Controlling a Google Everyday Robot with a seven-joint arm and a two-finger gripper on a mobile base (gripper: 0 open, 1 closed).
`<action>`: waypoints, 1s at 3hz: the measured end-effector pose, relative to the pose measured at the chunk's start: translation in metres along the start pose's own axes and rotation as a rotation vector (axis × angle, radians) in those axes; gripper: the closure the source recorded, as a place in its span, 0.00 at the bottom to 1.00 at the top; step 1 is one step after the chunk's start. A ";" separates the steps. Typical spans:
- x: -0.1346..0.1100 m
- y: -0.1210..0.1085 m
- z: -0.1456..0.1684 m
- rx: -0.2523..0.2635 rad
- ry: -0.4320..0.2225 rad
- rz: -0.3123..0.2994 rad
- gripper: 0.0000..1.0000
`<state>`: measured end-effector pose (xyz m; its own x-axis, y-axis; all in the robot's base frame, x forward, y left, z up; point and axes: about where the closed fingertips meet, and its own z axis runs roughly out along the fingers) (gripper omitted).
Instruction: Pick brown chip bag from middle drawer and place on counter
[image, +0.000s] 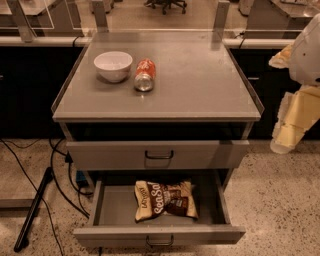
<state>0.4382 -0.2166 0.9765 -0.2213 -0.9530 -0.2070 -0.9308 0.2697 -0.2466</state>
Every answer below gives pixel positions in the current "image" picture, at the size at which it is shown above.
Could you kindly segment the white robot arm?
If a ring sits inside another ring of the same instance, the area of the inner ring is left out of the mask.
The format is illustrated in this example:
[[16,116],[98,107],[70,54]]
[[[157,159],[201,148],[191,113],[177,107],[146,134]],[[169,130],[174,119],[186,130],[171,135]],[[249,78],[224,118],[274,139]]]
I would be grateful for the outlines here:
[[320,14],[316,14],[295,41],[269,60],[287,68],[301,87],[281,100],[270,148],[278,154],[292,151],[305,133],[320,120]]

